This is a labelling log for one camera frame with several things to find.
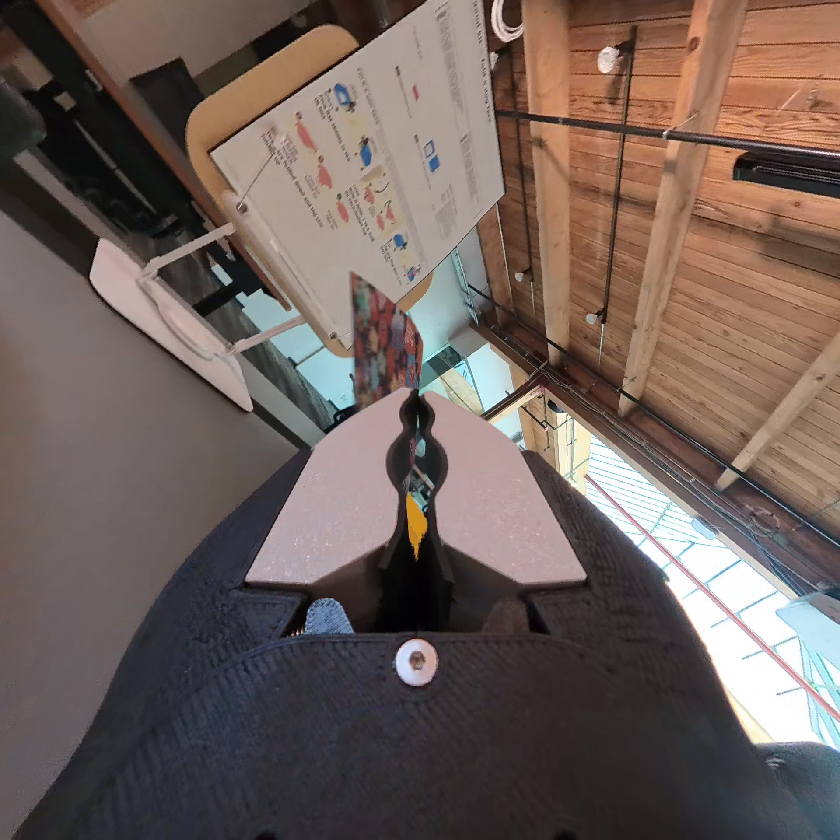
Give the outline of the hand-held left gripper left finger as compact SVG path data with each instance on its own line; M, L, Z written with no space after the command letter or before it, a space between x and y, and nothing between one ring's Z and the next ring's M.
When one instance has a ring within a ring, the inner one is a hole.
M303 590L389 542L406 503L386 466L406 432L401 409L409 397L385 397L313 447L246 570L246 584Z

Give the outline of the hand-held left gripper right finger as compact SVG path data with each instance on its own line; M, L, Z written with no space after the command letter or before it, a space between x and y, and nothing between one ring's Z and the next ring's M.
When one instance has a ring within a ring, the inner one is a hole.
M523 454L497 425L423 394L446 457L434 527L455 588L558 588L585 582Z

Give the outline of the dark flower origami paper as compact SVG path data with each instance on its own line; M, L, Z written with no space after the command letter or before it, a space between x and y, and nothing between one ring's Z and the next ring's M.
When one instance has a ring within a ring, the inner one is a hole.
M434 490L446 475L433 438L434 411L419 394L423 342L414 320L362 275L349 272L352 312L352 455L364 525L381 548L386 572L419 572L434 560ZM411 540L407 497L414 465L433 480L425 530Z

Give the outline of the instruction sheet board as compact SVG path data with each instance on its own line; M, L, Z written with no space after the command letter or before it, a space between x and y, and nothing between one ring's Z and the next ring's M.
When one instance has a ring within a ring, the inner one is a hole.
M203 99L185 148L265 278L349 356L349 272L414 307L506 192L484 6L423 2L367 46L321 25Z

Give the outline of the black ceiling light bar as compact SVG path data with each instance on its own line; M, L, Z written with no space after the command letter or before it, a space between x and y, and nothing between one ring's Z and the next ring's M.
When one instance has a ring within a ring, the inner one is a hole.
M823 153L745 152L733 165L733 180L838 199L840 161Z

